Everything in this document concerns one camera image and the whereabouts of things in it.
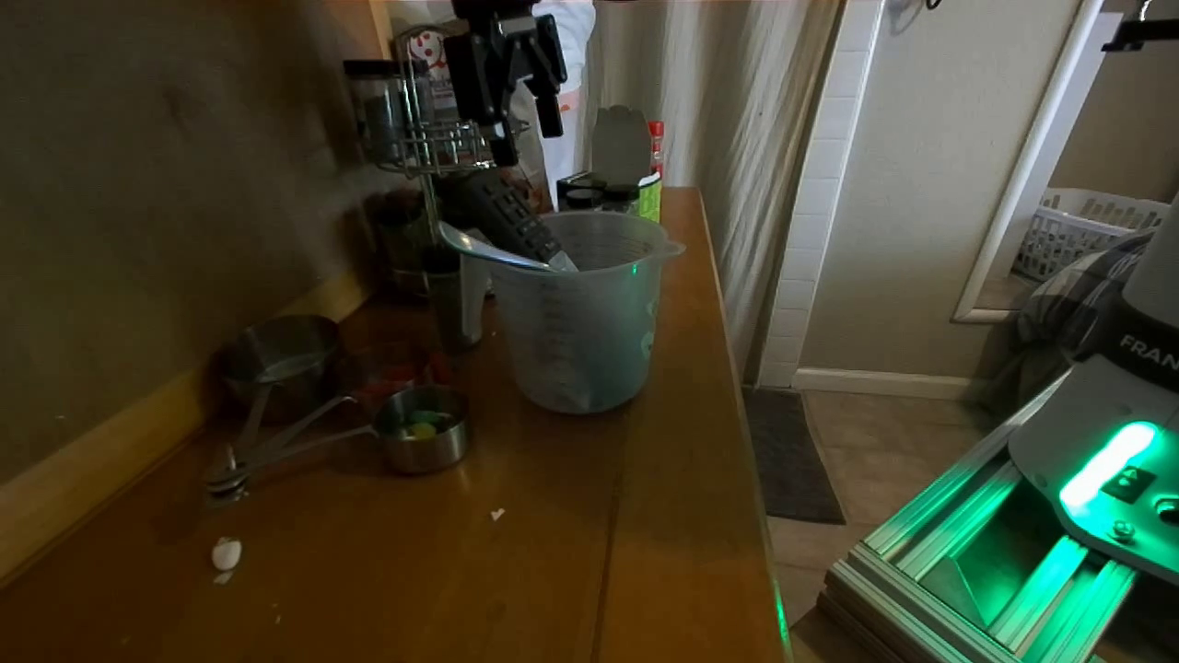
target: plastic pitcher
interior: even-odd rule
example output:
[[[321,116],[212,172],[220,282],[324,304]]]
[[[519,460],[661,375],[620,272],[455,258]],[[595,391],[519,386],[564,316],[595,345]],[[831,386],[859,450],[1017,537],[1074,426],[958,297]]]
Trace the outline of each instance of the plastic pitcher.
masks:
[[[487,262],[518,386],[552,411],[606,411],[643,393],[656,345],[664,224],[610,210],[543,217],[578,272]]]

